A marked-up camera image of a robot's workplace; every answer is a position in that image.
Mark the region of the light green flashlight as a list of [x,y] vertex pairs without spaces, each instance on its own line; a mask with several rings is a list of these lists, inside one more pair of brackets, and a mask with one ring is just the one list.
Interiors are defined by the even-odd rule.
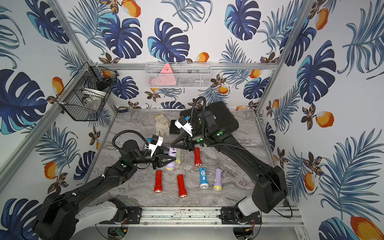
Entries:
[[176,156],[176,165],[181,165],[181,160],[182,160],[182,150],[177,149],[177,156]]

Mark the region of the purple flashlight yellow rim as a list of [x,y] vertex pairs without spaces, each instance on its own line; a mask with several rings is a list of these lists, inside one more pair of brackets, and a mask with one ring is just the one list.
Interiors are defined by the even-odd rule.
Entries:
[[176,165],[176,160],[177,160],[177,154],[178,154],[178,150],[175,149],[175,148],[172,148],[170,147],[169,148],[169,152],[168,152],[168,155],[170,156],[170,160],[172,160],[172,162],[168,163],[166,165],[166,169],[167,170],[173,170],[175,168],[175,165]]

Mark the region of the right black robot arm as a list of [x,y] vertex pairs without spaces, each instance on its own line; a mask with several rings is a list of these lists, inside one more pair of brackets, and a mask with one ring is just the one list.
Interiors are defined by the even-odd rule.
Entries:
[[257,212],[269,213],[287,196],[286,178],[283,169],[272,167],[259,160],[227,130],[211,127],[190,136],[183,133],[172,143],[172,148],[194,151],[195,145],[215,148],[234,161],[253,181],[252,194],[234,206],[233,218],[227,222],[244,223]]

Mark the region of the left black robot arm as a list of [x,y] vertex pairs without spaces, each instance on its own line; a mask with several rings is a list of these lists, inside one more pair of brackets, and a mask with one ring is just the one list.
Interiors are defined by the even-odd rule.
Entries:
[[80,228],[76,215],[102,194],[129,180],[137,171],[137,164],[152,164],[156,169],[176,160],[176,157],[169,156],[165,147],[155,146],[154,150],[146,148],[141,151],[135,140],[128,140],[116,149],[121,157],[101,176],[73,191],[46,197],[32,227],[40,239],[69,240]]

